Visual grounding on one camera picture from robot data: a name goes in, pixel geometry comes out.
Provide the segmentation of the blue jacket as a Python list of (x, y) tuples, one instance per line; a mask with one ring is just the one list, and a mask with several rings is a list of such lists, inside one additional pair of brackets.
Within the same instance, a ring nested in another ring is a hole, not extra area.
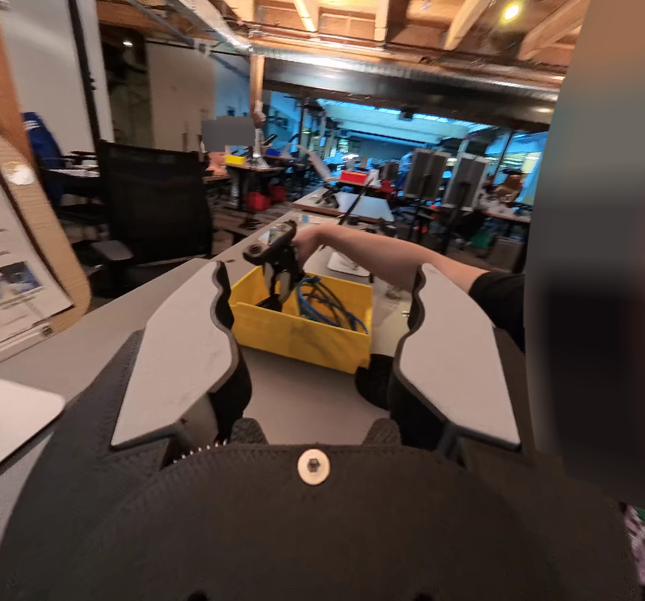
[(58, 208), (63, 196), (62, 187), (49, 177), (48, 171), (64, 168), (62, 152), (44, 120), (37, 113), (23, 112), (21, 115), (39, 180), (52, 207)]

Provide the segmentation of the grey computer monitor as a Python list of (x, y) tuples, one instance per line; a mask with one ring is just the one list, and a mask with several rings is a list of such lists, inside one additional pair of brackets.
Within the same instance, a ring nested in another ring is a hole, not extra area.
[(459, 152), (441, 206), (448, 210), (473, 211), (488, 166), (486, 157)]
[(439, 196), (449, 154), (427, 148), (417, 148), (410, 162), (403, 189), (407, 200), (434, 202)]

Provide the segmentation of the patterned cloth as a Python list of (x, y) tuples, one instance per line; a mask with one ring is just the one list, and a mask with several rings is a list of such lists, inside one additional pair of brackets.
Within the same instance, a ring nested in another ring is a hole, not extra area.
[(630, 540), (632, 555), (639, 569), (644, 568), (644, 510), (625, 505), (624, 522)]

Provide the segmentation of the silver ventilation duct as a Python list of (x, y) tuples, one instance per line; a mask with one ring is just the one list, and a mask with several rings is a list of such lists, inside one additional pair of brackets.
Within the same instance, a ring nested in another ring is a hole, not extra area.
[(180, 16), (202, 32), (218, 38), (234, 51), (250, 56), (254, 48), (229, 27), (220, 12), (209, 0), (164, 0)]

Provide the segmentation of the person's right hand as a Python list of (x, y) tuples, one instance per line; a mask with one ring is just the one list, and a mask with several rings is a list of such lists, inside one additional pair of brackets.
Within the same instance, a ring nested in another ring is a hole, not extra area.
[(309, 258), (326, 243), (328, 230), (333, 228), (331, 224), (314, 224), (309, 227), (298, 229), (292, 239), (292, 246), (295, 250), (300, 268), (303, 268)]

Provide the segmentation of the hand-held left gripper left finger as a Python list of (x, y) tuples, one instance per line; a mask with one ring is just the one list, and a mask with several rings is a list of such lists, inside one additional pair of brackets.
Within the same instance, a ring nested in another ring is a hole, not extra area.
[(179, 447), (227, 444), (252, 390), (230, 295), (225, 264), (208, 261), (113, 356), (110, 375), (123, 397), (111, 447), (162, 438)]

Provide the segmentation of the person's right forearm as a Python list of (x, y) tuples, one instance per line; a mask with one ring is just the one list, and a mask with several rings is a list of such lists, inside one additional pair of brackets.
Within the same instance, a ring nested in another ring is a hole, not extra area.
[(412, 292), (417, 270), (430, 265), (464, 292), (487, 271), (448, 258), (418, 244), (336, 224), (320, 225), (318, 244), (331, 247), (378, 279)]

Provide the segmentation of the white poster stand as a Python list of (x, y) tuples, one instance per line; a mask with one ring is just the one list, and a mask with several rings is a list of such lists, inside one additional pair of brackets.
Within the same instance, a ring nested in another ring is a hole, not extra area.
[(1, 379), (1, 464), (59, 419), (65, 403), (56, 393)]

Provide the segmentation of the black office chair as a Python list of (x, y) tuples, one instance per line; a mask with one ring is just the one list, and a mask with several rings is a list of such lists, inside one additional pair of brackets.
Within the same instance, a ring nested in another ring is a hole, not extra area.
[(95, 149), (109, 239), (102, 260), (134, 265), (210, 257), (214, 224), (197, 152), (100, 140)]

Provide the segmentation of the yellow plastic bin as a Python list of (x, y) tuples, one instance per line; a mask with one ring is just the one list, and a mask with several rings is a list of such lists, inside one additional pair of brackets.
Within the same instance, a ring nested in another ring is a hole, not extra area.
[(233, 333), (241, 346), (354, 374), (372, 348), (370, 285), (309, 274), (281, 313), (256, 307), (268, 290), (257, 268), (231, 288)]

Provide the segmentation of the person's black shirt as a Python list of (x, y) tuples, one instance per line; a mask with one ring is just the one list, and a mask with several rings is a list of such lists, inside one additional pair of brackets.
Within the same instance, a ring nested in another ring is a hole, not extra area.
[(520, 351), (526, 353), (524, 326), (525, 275), (489, 271), (473, 282), (469, 296), (495, 327), (507, 332)]

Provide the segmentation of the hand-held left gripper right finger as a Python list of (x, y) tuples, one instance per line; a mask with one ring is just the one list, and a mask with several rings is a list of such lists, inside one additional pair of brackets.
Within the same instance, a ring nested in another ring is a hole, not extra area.
[(403, 444), (458, 450), (468, 439), (520, 449), (513, 396), (521, 352), (510, 336), (429, 264), (417, 270), (408, 328), (388, 387)]

